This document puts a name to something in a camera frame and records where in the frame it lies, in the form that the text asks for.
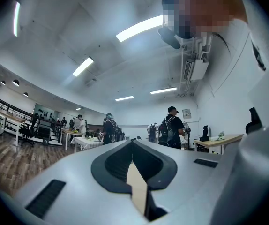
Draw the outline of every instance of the chair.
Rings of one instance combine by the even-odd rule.
[[[260,128],[262,128],[262,122],[255,110],[255,108],[250,108],[249,109],[251,113],[251,122],[246,125],[246,134],[249,134],[251,132],[257,131]]]
[[[23,128],[19,129],[19,132],[23,134],[23,137],[25,136],[25,139],[21,139],[23,140],[23,142],[21,143],[21,146],[23,145],[23,143],[30,143],[33,147],[33,142],[31,142],[31,140],[29,140],[28,138],[32,138],[35,135],[35,124],[37,122],[39,115],[38,113],[36,113],[32,119],[32,123],[31,123],[31,127],[29,129],[29,125],[27,124],[27,128],[25,127],[25,125],[23,126]]]

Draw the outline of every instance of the black vent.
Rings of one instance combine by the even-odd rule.
[[[208,160],[204,160],[204,159],[200,159],[200,158],[196,159],[194,161],[194,163],[198,163],[198,164],[201,164],[201,165],[204,165],[207,167],[213,167],[213,168],[215,168],[218,165],[217,162],[208,161]]]
[[[52,180],[32,202],[27,205],[26,209],[33,215],[43,218],[57,196],[65,186],[65,182]]]

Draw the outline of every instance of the black rubber insert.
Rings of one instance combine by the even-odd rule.
[[[201,164],[207,167],[213,167],[213,168],[215,168],[218,165],[218,162],[208,161],[201,158],[196,159],[194,163],[198,163],[198,164]]]
[[[91,165],[91,173],[102,187],[113,193],[131,193],[126,183],[127,172],[132,162],[131,141],[98,156]]]
[[[26,210],[33,215],[43,218],[57,196],[65,186],[65,182],[52,180],[36,197],[26,206]]]
[[[165,189],[177,172],[175,161],[139,141],[132,142],[133,161],[148,190]]]

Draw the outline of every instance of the black cap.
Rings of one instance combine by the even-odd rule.
[[[175,107],[171,106],[171,107],[168,108],[168,112],[171,112],[171,111],[174,110],[174,109],[176,110]]]

